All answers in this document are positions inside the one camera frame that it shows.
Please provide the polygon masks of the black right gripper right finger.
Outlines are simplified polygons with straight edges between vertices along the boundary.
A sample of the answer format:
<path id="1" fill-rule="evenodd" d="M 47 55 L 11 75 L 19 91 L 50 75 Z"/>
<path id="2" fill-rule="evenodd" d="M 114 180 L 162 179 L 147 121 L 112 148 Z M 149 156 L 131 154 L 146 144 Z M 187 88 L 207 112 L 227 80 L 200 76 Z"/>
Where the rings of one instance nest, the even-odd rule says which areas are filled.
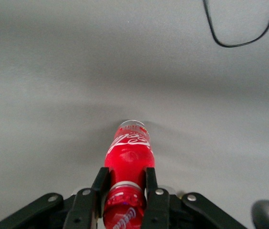
<path id="1" fill-rule="evenodd" d="M 245 226 L 203 195 L 181 198 L 158 187 L 155 169 L 146 168 L 147 208 L 143 229 L 244 229 Z"/>

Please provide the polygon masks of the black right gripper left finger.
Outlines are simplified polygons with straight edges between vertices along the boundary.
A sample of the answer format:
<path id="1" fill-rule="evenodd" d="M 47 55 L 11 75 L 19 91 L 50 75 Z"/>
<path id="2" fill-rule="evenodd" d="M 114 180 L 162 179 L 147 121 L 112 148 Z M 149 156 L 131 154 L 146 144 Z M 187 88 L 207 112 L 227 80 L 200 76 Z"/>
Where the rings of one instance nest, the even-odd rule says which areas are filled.
<path id="1" fill-rule="evenodd" d="M 109 168 L 100 168 L 91 187 L 64 199 L 45 194 L 0 221 L 0 229 L 96 229 L 109 188 Z"/>

